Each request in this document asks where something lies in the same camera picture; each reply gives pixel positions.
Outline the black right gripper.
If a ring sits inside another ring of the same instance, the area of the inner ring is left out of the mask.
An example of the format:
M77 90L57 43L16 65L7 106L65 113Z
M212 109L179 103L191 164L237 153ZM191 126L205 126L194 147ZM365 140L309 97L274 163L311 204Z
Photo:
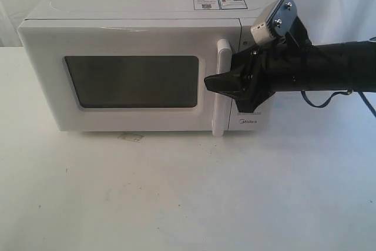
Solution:
M254 113L274 96L265 76L266 52L256 46L232 56L231 71L204 78L210 92L234 98L240 113Z

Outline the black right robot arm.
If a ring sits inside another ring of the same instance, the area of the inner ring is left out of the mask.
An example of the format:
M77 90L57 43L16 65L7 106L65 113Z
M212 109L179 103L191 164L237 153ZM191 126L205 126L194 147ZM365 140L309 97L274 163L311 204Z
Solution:
M309 105L308 91L364 96L375 92L375 38L313 45L296 18L285 35L234 54L230 71L204 83L208 91L235 100L243 113L253 113L276 92L300 92Z

